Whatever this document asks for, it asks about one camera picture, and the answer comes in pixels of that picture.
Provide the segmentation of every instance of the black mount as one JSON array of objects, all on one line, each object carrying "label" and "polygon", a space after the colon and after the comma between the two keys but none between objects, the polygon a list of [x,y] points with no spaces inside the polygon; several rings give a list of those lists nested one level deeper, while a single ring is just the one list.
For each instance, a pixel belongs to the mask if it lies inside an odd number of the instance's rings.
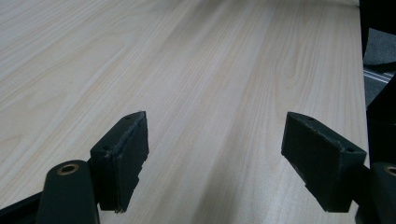
[{"label": "black mount", "polygon": [[149,154],[146,112],[120,119],[91,149],[47,173],[39,192],[0,210],[0,223],[99,223],[102,210],[125,212]]},{"label": "black mount", "polygon": [[366,152],[308,116],[289,112],[282,155],[327,212],[346,213],[355,201],[358,224],[396,223],[396,76],[367,108]]}]

